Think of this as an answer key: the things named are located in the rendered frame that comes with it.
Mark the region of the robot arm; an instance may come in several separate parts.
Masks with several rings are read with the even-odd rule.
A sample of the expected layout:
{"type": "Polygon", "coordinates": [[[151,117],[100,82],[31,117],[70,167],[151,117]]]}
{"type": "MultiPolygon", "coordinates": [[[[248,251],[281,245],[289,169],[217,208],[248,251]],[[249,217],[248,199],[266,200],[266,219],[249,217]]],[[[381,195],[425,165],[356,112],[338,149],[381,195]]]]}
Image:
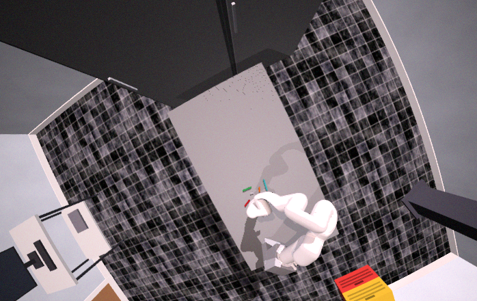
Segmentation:
{"type": "Polygon", "coordinates": [[[328,200],[320,200],[315,204],[311,214],[308,214],[303,212],[308,204],[304,194],[278,196],[272,192],[263,192],[255,195],[254,201],[250,202],[247,215],[250,218],[270,215],[272,210],[268,201],[278,211],[284,212],[293,222],[309,230],[293,244],[278,250],[279,262],[285,267],[292,266],[296,270],[295,265],[297,264],[308,266],[317,260],[324,241],[336,227],[338,216],[335,207],[328,200]]]}

